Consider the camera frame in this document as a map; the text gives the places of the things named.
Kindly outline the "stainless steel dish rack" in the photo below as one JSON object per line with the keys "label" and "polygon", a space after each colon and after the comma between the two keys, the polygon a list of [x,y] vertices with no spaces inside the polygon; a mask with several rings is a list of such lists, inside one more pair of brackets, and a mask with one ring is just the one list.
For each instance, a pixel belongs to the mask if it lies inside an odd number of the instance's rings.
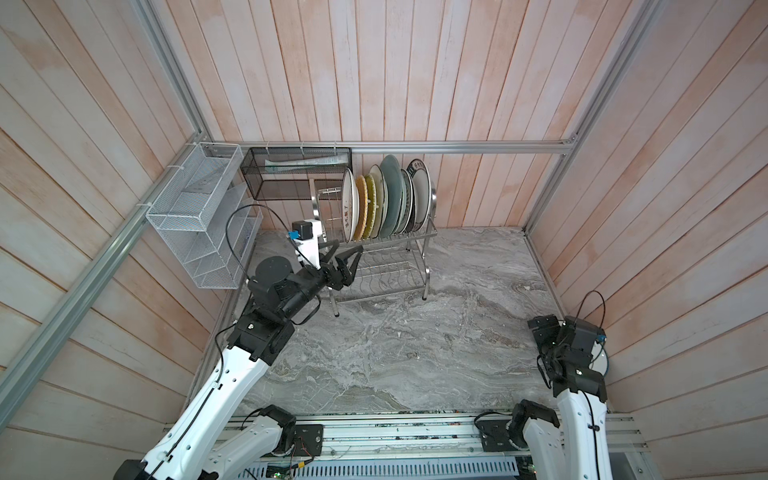
{"label": "stainless steel dish rack", "polygon": [[[324,239],[339,241],[346,250],[354,243],[344,241],[341,219],[342,182],[340,180],[310,179],[309,189],[313,214],[322,223]],[[328,292],[332,311],[340,314],[344,302],[373,300],[389,295],[418,292],[426,299],[430,287],[430,267],[426,249],[430,239],[437,235],[430,212],[418,231],[396,234],[388,238],[361,240],[364,248],[352,286],[337,292]]]}

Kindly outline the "orange woven pattern plate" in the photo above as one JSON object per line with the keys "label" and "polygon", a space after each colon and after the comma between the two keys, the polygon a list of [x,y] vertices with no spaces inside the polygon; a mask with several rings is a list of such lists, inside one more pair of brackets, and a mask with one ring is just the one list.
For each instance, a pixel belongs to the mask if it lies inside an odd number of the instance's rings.
{"label": "orange woven pattern plate", "polygon": [[353,239],[361,240],[367,222],[368,191],[367,182],[364,176],[358,176],[355,180],[358,194],[358,220],[355,227]]}

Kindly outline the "large orange sunburst plate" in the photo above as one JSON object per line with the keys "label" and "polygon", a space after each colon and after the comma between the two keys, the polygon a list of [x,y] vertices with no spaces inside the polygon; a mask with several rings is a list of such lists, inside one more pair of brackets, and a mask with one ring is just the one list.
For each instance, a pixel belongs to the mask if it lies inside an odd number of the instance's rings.
{"label": "large orange sunburst plate", "polygon": [[354,240],[359,221],[359,194],[355,176],[350,169],[344,172],[342,184],[342,228],[347,242]]}

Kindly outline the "cream floral plate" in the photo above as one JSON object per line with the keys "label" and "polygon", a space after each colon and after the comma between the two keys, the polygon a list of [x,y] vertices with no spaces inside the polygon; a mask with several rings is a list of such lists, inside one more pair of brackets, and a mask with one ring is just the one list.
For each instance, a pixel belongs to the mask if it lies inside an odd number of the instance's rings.
{"label": "cream floral plate", "polygon": [[373,165],[369,171],[369,174],[371,175],[375,185],[374,200],[376,207],[371,237],[377,238],[379,236],[379,232],[385,217],[385,207],[387,206],[385,196],[387,189],[382,170],[378,165]]}

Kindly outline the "large teal plate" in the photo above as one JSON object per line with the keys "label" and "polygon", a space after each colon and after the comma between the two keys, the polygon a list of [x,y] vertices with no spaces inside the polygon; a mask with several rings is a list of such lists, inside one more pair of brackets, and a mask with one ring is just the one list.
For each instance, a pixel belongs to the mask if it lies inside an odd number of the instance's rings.
{"label": "large teal plate", "polygon": [[394,233],[399,222],[403,194],[403,179],[400,163],[393,155],[384,157],[380,164],[380,169],[387,186],[387,211],[381,224],[379,236],[381,238],[386,238]]}

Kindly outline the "light green flower plate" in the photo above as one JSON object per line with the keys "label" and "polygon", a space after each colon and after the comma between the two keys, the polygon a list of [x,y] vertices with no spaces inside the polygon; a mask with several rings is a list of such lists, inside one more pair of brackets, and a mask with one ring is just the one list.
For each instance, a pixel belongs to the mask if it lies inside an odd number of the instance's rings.
{"label": "light green flower plate", "polygon": [[407,223],[407,217],[408,217],[408,206],[409,206],[409,200],[408,200],[408,192],[407,192],[407,180],[406,180],[406,170],[401,170],[402,175],[402,198],[401,198],[401,206],[400,206],[400,214],[398,219],[398,224],[396,226],[396,229],[394,231],[395,234],[401,234],[403,233],[403,230]]}

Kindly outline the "white plate green lettered rim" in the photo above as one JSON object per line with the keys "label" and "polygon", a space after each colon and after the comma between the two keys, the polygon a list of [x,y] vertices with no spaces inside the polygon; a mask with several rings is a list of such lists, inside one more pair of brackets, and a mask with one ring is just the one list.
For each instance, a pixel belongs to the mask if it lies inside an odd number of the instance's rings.
{"label": "white plate green lettered rim", "polygon": [[429,170],[421,159],[413,159],[407,167],[413,184],[413,226],[411,232],[419,231],[426,223],[432,206],[432,184]]}

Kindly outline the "white plate black cloud motif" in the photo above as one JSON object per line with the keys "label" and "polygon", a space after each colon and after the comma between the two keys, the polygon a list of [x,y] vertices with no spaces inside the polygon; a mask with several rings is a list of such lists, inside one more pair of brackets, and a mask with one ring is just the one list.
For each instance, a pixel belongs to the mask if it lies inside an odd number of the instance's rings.
{"label": "white plate black cloud motif", "polygon": [[591,369],[599,372],[605,376],[609,368],[609,360],[607,354],[604,351],[600,351],[597,357],[591,364]]}

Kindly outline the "yellow woven pattern plate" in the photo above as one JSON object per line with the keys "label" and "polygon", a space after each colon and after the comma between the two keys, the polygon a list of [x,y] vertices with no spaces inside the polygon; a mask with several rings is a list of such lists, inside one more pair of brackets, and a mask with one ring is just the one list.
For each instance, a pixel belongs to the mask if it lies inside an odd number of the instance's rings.
{"label": "yellow woven pattern plate", "polygon": [[372,235],[375,216],[377,211],[376,204],[376,181],[372,175],[365,176],[366,191],[367,191],[367,207],[366,207],[366,223],[363,230],[363,238],[368,239]]}

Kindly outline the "small orange sunburst plate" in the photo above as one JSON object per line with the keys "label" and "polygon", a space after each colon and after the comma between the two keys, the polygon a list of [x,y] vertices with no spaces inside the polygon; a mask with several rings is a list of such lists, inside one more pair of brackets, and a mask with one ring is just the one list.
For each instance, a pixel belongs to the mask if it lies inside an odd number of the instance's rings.
{"label": "small orange sunburst plate", "polygon": [[407,180],[407,192],[408,192],[408,200],[409,200],[409,206],[408,206],[408,217],[407,217],[407,223],[403,230],[404,233],[410,233],[413,230],[414,224],[415,224],[415,188],[413,184],[413,176],[410,172],[406,172],[406,180]]}

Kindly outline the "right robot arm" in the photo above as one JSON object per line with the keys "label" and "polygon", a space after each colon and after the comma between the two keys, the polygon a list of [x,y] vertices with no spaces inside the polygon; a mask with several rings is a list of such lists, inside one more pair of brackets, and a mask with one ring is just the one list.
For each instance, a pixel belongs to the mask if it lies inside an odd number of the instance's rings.
{"label": "right robot arm", "polygon": [[528,321],[538,349],[537,368],[556,409],[520,401],[506,425],[510,443],[530,453],[538,479],[611,479],[607,442],[607,389],[594,368],[602,328],[576,317]]}

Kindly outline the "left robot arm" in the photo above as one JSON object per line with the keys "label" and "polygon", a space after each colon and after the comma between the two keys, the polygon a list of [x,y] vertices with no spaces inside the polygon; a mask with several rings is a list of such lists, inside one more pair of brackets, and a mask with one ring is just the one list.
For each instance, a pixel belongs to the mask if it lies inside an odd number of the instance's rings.
{"label": "left robot arm", "polygon": [[171,430],[140,460],[126,460],[118,479],[233,479],[256,459],[293,450],[295,418],[269,405],[239,434],[217,442],[246,393],[266,374],[298,325],[295,316],[322,290],[341,290],[356,276],[363,246],[344,252],[326,244],[317,262],[294,270],[290,260],[262,260],[248,280],[250,297],[237,322],[224,328],[219,360]]}

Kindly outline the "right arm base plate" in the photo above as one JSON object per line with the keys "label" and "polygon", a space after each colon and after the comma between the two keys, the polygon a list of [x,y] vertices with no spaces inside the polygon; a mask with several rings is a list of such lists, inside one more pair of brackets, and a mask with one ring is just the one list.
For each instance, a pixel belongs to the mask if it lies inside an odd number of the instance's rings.
{"label": "right arm base plate", "polygon": [[523,423],[513,419],[487,419],[474,422],[480,434],[485,452],[529,451],[530,446],[524,439]]}

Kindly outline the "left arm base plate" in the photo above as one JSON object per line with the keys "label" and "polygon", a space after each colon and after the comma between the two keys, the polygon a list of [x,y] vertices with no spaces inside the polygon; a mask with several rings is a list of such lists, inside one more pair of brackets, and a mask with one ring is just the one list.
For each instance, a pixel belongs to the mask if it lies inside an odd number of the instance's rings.
{"label": "left arm base plate", "polygon": [[324,426],[320,423],[289,425],[283,430],[280,448],[288,455],[321,455]]}

